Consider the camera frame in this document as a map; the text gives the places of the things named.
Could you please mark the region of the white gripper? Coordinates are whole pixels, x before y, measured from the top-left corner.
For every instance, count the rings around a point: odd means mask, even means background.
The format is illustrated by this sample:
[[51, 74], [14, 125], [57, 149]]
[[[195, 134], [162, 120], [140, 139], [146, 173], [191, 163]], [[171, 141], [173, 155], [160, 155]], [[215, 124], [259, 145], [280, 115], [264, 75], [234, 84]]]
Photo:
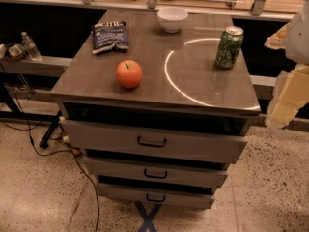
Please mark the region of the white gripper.
[[298, 63], [290, 72], [282, 71], [273, 89], [265, 124], [270, 129], [283, 129], [299, 109], [309, 102], [309, 0], [290, 23], [267, 38], [264, 46], [284, 49], [286, 57]]

